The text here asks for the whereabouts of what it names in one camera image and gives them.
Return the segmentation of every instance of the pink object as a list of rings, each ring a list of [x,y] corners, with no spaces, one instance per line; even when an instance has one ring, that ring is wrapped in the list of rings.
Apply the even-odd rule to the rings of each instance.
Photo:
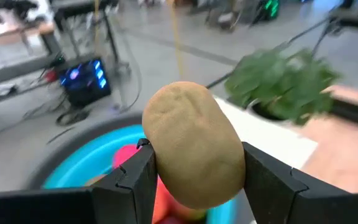
[[[131,158],[135,153],[137,153],[136,145],[127,145],[124,146],[114,154],[112,157],[112,168],[115,169]]]

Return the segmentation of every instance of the green plant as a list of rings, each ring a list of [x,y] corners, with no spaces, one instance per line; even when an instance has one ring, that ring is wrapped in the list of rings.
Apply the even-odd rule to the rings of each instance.
[[[323,90],[337,78],[339,74],[309,50],[284,57],[273,49],[243,57],[224,85],[237,106],[258,100],[269,113],[303,125],[331,109],[331,93]]]

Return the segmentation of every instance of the gray floor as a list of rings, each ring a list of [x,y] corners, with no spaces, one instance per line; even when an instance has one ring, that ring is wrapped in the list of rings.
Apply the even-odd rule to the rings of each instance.
[[[136,72],[135,62],[131,61],[122,42],[123,38],[127,39],[142,77],[142,93],[132,111],[142,110],[147,100],[168,83],[178,80],[202,85],[210,83],[229,72],[242,56],[255,49],[274,47],[318,22],[335,2],[315,0],[304,5],[289,4],[283,7],[276,21],[259,24],[251,29],[238,26],[233,34],[207,28],[204,25],[205,14],[187,16],[187,9],[179,9],[176,20],[184,77],[180,77],[178,72],[169,8],[158,6],[139,9],[131,4],[126,5],[124,12],[118,16],[124,30],[116,32],[117,44],[122,59],[129,61],[133,72]],[[290,50],[313,46],[320,33],[321,29],[318,29],[304,36]],[[17,52],[15,46],[12,46],[12,50],[4,55],[15,55]],[[339,37],[327,37],[318,55],[328,58],[335,69],[343,72],[344,77],[339,81],[341,84],[358,89],[358,30],[349,29]],[[124,96],[127,104],[135,99],[138,86],[134,74],[125,80]],[[212,92],[226,97],[221,85]],[[48,103],[56,95],[56,91],[46,88],[0,103],[0,190],[18,189],[43,155],[48,153],[45,152],[45,143],[64,130],[54,125],[60,112],[22,121],[24,113]],[[112,98],[92,105],[90,119],[115,116],[111,108],[119,102],[117,99],[117,91],[114,91]]]

